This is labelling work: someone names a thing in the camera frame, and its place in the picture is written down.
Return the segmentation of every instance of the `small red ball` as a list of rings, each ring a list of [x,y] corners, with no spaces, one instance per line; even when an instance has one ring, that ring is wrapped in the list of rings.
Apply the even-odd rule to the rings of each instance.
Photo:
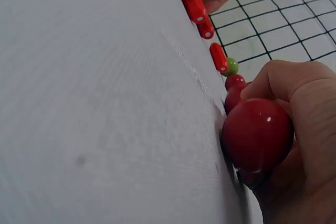
[[[227,116],[222,129],[225,154],[238,169],[272,170],[288,155],[293,143],[290,116],[276,102],[241,102]]]
[[[241,91],[245,88],[245,86],[235,86],[232,87],[228,92],[224,102],[224,109],[226,114],[229,114],[230,111],[238,105],[238,103],[242,100],[240,97]]]
[[[230,88],[235,86],[244,86],[244,87],[247,86],[244,77],[236,73],[228,76],[225,81],[226,90],[229,90]]]

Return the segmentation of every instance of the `white fabric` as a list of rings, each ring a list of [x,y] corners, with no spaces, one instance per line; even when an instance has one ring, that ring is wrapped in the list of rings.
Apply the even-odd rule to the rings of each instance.
[[[246,223],[180,0],[0,0],[0,27],[0,223]]]

